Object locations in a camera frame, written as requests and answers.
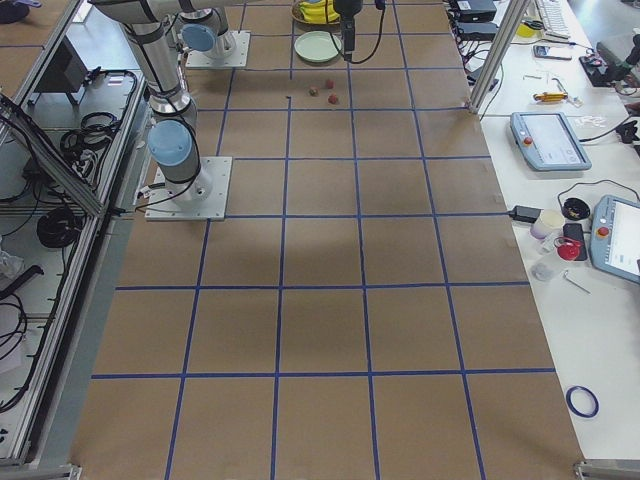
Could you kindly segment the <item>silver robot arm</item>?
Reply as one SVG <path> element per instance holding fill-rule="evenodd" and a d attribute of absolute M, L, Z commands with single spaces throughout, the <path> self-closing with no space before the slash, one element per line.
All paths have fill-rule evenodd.
<path fill-rule="evenodd" d="M 225 8 L 235 1 L 94 1 L 102 14 L 117 22 L 147 82 L 155 124 L 147 146 L 164 176 L 165 196 L 149 202 L 172 202 L 186 209 L 210 200 L 215 190 L 211 162 L 202 156 L 198 107 L 179 66 L 177 50 L 166 38 L 164 20 L 172 17 L 179 40 L 212 61 L 233 56 L 237 34 L 230 30 Z"/>
<path fill-rule="evenodd" d="M 183 44 L 214 60 L 229 57 L 236 48 L 236 41 L 229 30 L 223 7 L 180 13 L 180 34 Z"/>

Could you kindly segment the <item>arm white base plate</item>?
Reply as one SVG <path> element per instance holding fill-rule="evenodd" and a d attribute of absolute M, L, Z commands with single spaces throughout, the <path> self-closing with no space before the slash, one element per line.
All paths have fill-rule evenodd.
<path fill-rule="evenodd" d="M 205 156 L 200 158 L 200 173 L 189 189 L 169 182 L 150 193 L 151 206 L 145 209 L 148 221 L 223 221 L 226 216 L 233 159 Z"/>
<path fill-rule="evenodd" d="M 190 50 L 186 60 L 188 69 L 232 69 L 245 68 L 251 32 L 228 30 L 216 40 L 214 47 L 206 52 Z"/>

